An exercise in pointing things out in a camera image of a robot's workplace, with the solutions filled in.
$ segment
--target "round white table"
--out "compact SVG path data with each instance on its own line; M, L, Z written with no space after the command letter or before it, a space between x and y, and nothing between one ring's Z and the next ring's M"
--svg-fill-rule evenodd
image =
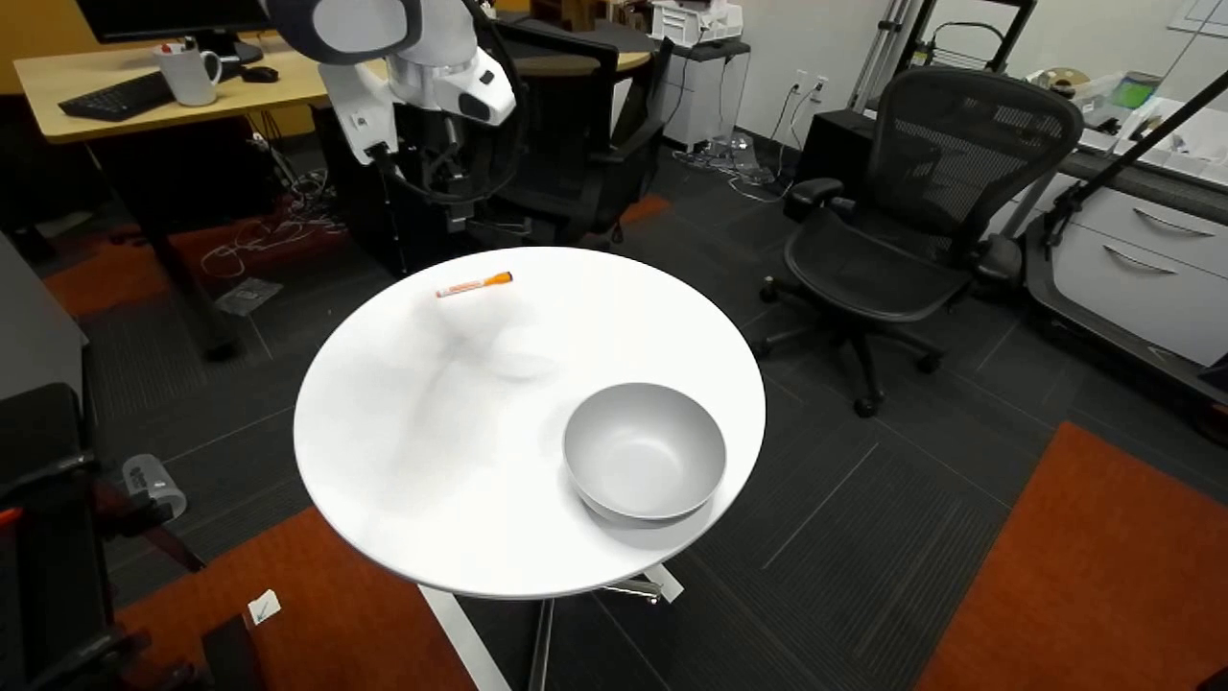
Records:
M515 273L515 283L439 295ZM727 477L677 522L591 509L564 422L606 384L698 399ZM665 566L735 501L762 440L762 382L692 283L591 251L494 251L421 269L353 310L311 360L295 458L324 517L363 557L475 599L558 599Z

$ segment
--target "table top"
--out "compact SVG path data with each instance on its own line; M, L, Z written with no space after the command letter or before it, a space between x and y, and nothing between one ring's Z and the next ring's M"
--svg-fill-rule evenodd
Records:
M24 80L24 91L37 118L43 138L49 142L118 138L136 129L183 128L201 118L225 118L225 114L247 114L247 110L263 110L283 103L313 103L325 95L313 62L288 50L283 41L263 41L260 65L272 65L280 73L280 80L272 86L249 86L233 78L217 86L214 103L203 103L203 109L165 103L121 124L74 118L60 110L60 99L97 91L127 78L152 73L157 71L152 50L157 45L127 45L127 50L52 55L52 59L17 62L17 78Z
M439 300L445 283L515 283ZM569 416L654 382L727 433L727 477L677 522L600 516L564 477ZM353 310L307 369L295 458L325 522L382 568L475 599L581 595L698 540L762 440L762 382L735 328L682 280L593 251L491 251Z

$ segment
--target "chair armrest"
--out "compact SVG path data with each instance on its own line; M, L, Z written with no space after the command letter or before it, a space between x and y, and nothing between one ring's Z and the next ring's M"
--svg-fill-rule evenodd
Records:
M782 201L782 215L803 224L812 209L822 209L837 196L844 196L844 181L837 181L837 178L797 181Z

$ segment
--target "chair base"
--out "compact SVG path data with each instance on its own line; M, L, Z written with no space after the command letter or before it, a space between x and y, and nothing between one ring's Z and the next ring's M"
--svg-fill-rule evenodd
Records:
M812 302L812 295L803 283L790 283L790 280L778 280L778 278L762 278L758 300L774 302L778 295L794 295L794 300L803 300L810 306L822 306L822 302ZM857 357L857 369L860 369L860 382L865 382L865 394L853 399L853 410L860 420L874 420L881 399L885 399L885 392L880 384L871 339L885 339L885 342L917 348L917 360L913 360L917 371L936 371L941 360L945 360L945 355L936 346L929 346L929 342L920 342L920 339L913 339L906 330L880 328L880 321L860 321L860 318L848 318L848 314L837 314L837 310L829 310L829 314L834 314L834 328L837 328L837 346L844 346L844 342L853 346L853 357ZM758 335L758 339L751 339L751 355L755 355L755 360L769 360L773 348L778 348L788 342L797 342L797 339L810 339L816 330L822 328L794 328L794 330L778 330L778 335Z

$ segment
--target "black mesh office chair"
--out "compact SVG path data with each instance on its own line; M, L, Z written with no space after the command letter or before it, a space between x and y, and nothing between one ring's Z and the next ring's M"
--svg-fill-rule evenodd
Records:
M610 36L572 36L537 18L503 25L519 59L522 129L519 174L500 202L550 220L558 241L617 241L623 211L641 201L665 129L660 90L673 45L617 45ZM650 62L617 71L623 50L646 50Z
M874 147L860 201L837 181L803 181L794 209L812 209L782 257L790 280L762 280L762 300L794 292L822 306L853 346L874 416L881 388L866 339L913 346L931 371L941 348L897 330L941 314L977 278L993 211L1057 174L1082 114L1023 80L972 71L909 71L880 99ZM755 339L755 355L794 339Z

